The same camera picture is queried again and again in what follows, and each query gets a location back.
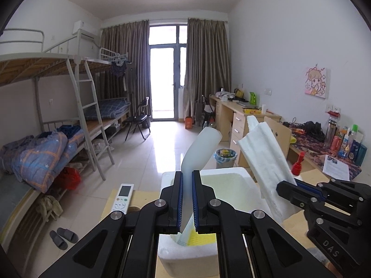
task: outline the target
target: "curtain rod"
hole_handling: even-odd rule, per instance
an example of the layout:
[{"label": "curtain rod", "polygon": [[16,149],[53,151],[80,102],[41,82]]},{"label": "curtain rod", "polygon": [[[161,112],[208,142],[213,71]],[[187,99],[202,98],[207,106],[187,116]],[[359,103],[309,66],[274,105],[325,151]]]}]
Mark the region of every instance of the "curtain rod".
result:
[{"label": "curtain rod", "polygon": [[[228,24],[228,21],[220,21],[220,20],[212,20],[212,19],[203,19],[203,18],[177,18],[177,19],[152,19],[152,20],[149,20],[148,21],[160,21],[160,20],[188,20],[188,19],[199,19],[199,20],[206,20],[206,21],[219,21],[219,22],[224,22],[225,24]],[[141,21],[147,21],[147,19],[144,19],[144,20],[136,20],[136,21],[130,21],[130,22],[126,22],[126,23],[120,23],[120,24],[116,24],[116,25],[110,25],[110,26],[107,26],[105,28],[101,28],[101,30],[103,29],[106,29],[106,28],[109,28],[109,27],[115,27],[115,26],[120,26],[120,25],[124,25],[124,24],[129,24],[129,23],[135,23],[135,22],[141,22]]]}]

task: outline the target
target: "blue gripper pad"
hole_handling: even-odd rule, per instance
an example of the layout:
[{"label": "blue gripper pad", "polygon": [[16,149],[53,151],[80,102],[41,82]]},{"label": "blue gripper pad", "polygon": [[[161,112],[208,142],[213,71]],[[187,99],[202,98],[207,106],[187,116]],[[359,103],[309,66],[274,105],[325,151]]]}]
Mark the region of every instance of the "blue gripper pad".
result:
[{"label": "blue gripper pad", "polygon": [[196,184],[194,180],[194,172],[192,172],[192,203],[193,203],[194,226],[197,231],[200,223],[198,221],[198,205],[197,205],[197,194],[196,194]]},{"label": "blue gripper pad", "polygon": [[180,232],[180,225],[182,224],[182,210],[183,210],[183,173],[180,175],[180,186],[178,196],[178,216],[177,216],[177,229]]},{"label": "blue gripper pad", "polygon": [[313,186],[313,185],[310,185],[308,183],[302,182],[302,181],[300,181],[298,179],[295,179],[295,181],[296,181],[296,184],[299,187],[301,187],[301,188],[303,188],[303,189],[305,189],[307,191],[310,191],[310,192],[313,192],[313,193],[319,195],[321,202],[324,202],[326,200],[326,198],[322,195],[322,191],[318,190],[318,188],[316,186]]}]

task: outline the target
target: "gray slippers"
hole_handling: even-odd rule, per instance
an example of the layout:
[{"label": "gray slippers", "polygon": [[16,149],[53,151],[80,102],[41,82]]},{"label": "gray slippers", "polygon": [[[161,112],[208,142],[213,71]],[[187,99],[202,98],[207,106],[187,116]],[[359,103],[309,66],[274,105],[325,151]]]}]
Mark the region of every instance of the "gray slippers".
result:
[{"label": "gray slippers", "polygon": [[55,243],[55,245],[61,250],[66,250],[68,248],[68,245],[63,240],[63,238],[67,239],[71,243],[77,243],[77,241],[79,240],[78,236],[75,233],[68,229],[63,228],[58,228],[57,232],[51,230],[49,235],[53,242]]},{"label": "gray slippers", "polygon": [[71,243],[77,243],[79,241],[78,236],[68,229],[58,228],[57,233]]},{"label": "gray slippers", "polygon": [[57,232],[51,230],[49,235],[59,249],[66,250],[68,248],[67,243],[57,234]]}]

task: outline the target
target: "curtain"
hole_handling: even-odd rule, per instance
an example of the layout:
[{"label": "curtain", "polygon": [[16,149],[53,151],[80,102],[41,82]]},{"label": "curtain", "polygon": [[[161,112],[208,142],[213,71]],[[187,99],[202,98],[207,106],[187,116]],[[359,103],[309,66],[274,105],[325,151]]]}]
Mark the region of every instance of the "curtain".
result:
[{"label": "curtain", "polygon": [[231,88],[227,32],[224,22],[189,19],[184,81],[184,118],[194,117],[201,96]]},{"label": "curtain", "polygon": [[[126,83],[130,94],[132,109],[135,112],[140,102],[149,97],[147,114],[152,114],[150,80],[150,23],[148,20],[112,26],[103,29],[102,47],[125,54],[128,53]],[[109,71],[100,78],[102,99],[126,96],[122,77],[115,77]]]}]

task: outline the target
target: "metal screw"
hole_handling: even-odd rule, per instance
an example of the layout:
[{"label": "metal screw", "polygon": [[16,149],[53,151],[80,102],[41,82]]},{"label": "metal screw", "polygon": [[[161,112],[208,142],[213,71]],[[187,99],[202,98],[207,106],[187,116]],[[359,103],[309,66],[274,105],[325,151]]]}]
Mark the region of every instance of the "metal screw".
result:
[{"label": "metal screw", "polygon": [[220,206],[220,204],[221,204],[221,201],[219,201],[218,199],[210,200],[210,205],[213,206],[213,207],[218,207],[218,206]]},{"label": "metal screw", "polygon": [[122,217],[122,213],[121,211],[113,211],[111,213],[111,218],[116,220],[116,219],[120,219]]},{"label": "metal screw", "polygon": [[259,219],[264,218],[265,216],[264,211],[261,211],[261,210],[255,210],[253,214],[256,218],[259,218]]},{"label": "metal screw", "polygon": [[166,205],[166,201],[163,199],[155,200],[155,206],[157,207],[163,207]]}]

